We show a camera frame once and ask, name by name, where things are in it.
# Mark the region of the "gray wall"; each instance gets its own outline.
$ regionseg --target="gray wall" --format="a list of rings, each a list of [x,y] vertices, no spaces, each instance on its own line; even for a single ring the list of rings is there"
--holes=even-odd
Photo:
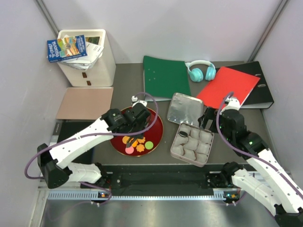
[[[277,0],[44,0],[59,29],[103,28],[116,63],[245,61]]]
[[[54,35],[34,1],[3,1],[0,20],[0,226],[24,227],[38,185],[24,177],[24,167],[49,142],[68,83],[46,59]],[[30,173],[39,175],[36,162]]]
[[[287,5],[257,56],[275,103],[264,111],[278,157],[303,187],[303,1]]]

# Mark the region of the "headphone ear cup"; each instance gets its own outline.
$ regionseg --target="headphone ear cup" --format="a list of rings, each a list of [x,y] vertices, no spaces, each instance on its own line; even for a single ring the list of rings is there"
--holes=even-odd
[[[193,69],[189,72],[190,79],[193,82],[200,82],[203,80],[203,72],[200,69]]]
[[[213,67],[208,67],[205,75],[205,79],[210,81],[213,80],[216,75],[216,69]]]

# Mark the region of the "headphones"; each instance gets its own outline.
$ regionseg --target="headphones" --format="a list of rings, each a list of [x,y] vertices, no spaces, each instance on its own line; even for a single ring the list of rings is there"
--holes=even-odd
[[[212,64],[210,61],[204,61],[204,60],[197,60],[197,61],[185,63],[190,79],[193,82],[200,82],[203,80],[203,72],[200,69],[195,68],[193,70],[190,70],[190,67],[192,67],[193,65],[198,65],[198,64],[203,64],[203,65],[209,66],[206,71],[205,79],[209,80],[209,81],[213,80],[216,75],[216,69],[214,67],[214,64]]]

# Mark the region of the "blue book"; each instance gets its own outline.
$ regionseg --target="blue book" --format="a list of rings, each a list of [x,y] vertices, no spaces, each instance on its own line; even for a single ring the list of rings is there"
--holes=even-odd
[[[49,62],[63,61],[87,56],[84,35],[47,41]]]

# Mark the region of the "brown notebook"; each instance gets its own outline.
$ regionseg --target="brown notebook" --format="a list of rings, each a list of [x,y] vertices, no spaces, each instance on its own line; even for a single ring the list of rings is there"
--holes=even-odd
[[[96,120],[110,109],[113,87],[69,87],[56,119]]]

